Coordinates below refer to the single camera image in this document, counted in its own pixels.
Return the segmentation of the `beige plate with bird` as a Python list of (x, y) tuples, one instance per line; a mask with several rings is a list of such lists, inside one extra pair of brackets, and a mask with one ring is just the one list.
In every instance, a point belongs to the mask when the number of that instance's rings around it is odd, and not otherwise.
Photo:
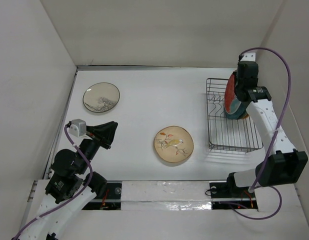
[(180, 126), (168, 126), (154, 137), (156, 154), (165, 162), (177, 164), (186, 161), (194, 151), (194, 141), (190, 133)]

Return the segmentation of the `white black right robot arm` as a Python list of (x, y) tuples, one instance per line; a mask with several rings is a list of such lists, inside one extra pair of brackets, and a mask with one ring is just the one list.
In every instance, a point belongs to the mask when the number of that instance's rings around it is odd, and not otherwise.
[(229, 120), (250, 117), (261, 137), (266, 154), (262, 163), (228, 175), (225, 190), (232, 197), (244, 189), (294, 184), (307, 162), (305, 151), (298, 151), (288, 139), (273, 108), (268, 89), (258, 86), (259, 66), (255, 61), (239, 61), (225, 90), (224, 114)]

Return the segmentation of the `dark teal scalloped plate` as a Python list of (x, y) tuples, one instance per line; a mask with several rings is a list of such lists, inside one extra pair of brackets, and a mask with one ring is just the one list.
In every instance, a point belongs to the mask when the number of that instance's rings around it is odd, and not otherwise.
[(247, 113), (247, 105), (244, 102), (234, 98), (230, 101), (225, 101), (224, 111), (225, 117), (230, 120), (241, 120)]

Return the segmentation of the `red patterned plate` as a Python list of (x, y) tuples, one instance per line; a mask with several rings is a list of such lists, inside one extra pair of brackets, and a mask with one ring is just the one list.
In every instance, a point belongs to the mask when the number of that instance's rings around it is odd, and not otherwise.
[(235, 94), (235, 79), (236, 79), (236, 76), (237, 76), (237, 72), (234, 71), (228, 81), (227, 81), (227, 84), (226, 84), (226, 89), (225, 89), (225, 93), (224, 93), (224, 105), (225, 105), (225, 101), (231, 101), (236, 97), (236, 94)]

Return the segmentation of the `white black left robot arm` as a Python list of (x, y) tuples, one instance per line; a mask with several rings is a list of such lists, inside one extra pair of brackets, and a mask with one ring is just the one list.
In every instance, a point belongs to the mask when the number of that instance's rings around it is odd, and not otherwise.
[(99, 148), (111, 148), (117, 127), (115, 121), (89, 126), (82, 119), (64, 126), (64, 134), (75, 151), (57, 152), (36, 217), (19, 230), (15, 240), (59, 240), (91, 200), (106, 194), (107, 180), (93, 171), (91, 161)]

